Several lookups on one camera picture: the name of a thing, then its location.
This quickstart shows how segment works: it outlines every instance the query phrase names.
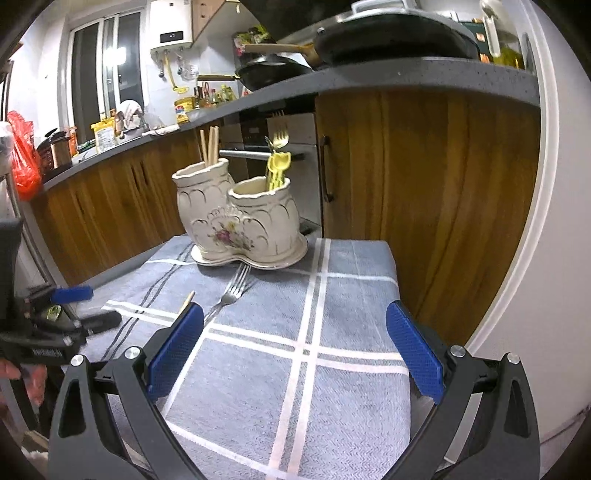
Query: oven handle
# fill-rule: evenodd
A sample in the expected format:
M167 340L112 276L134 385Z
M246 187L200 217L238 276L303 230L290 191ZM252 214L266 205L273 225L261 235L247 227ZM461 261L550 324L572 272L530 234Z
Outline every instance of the oven handle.
M271 156L271 153L252 152L252 151L248 151L248 150L220 150L219 154L220 154L220 157L247 158L249 160L262 160L262 161L269 160L269 156ZM298 153L295 155L292 154L291 160L292 161L303 160L304 156L305 156L305 154L303 154L303 153Z
M330 146L330 137L323 135L318 146L320 147L320 188L322 189L322 198L326 203L330 203L335 199L335 196L329 193L329 188L326 186L326 165L324 162L324 151L326 147Z

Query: wall cabinet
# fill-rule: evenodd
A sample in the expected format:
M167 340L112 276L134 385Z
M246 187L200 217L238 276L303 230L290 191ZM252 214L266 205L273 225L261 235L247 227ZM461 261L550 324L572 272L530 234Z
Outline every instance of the wall cabinet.
M200 161L196 130L139 145L34 198L45 242L69 285L183 235L171 175Z
M193 0L191 5L193 12L193 41L197 39L225 2L226 0Z
M467 93L337 92L316 99L324 235L385 240L402 301L464 344L497 294L530 209L538 108Z

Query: blue gripper pad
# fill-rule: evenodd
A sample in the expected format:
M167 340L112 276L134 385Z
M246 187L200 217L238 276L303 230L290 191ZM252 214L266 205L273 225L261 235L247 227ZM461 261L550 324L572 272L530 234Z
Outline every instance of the blue gripper pad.
M152 402L173 389L202 331L203 310L192 303L186 315L173 324L173 331L147 367L146 392Z
M438 404L445 391L443 366L402 304L392 302L388 306L386 328L422 395Z
M79 285L72 288L56 288L51 294L51 303L54 305L65 305L75 301L90 300L94 291L87 285Z

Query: cabinet handle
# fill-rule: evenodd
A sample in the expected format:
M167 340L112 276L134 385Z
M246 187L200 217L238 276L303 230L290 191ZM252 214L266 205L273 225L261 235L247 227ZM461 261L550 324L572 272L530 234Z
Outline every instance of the cabinet handle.
M80 209L80 213L84 215L84 209L82 208L82 202L78 198L78 192L74 193L74 197L76 198L76 203L78 204L78 208Z
M134 182L135 182L135 186L138 189L138 192L141 192L142 189L139 188L139 182L138 182L138 177L135 176L135 170L133 167L131 167L131 174L134 176Z
M150 188L150 184L148 183L148 176L146 175L146 170L144 168L144 162L140 162L139 164L142 167L142 175L144 176L144 183L146 184L146 186L148 188Z
M322 198L326 203L330 203L335 199L332 193L329 193L328 187L326 186L326 165L324 162L326 147L330 146L330 137L323 135L320 139L320 189L322 190Z

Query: red plastic bag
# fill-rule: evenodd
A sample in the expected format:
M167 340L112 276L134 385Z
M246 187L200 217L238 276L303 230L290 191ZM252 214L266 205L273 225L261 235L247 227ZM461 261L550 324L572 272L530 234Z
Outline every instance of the red plastic bag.
M8 122L14 135L12 150L12 177L18 197L28 202L43 185L39 165L41 158L33 144L33 122L25 122L18 112L8 112Z

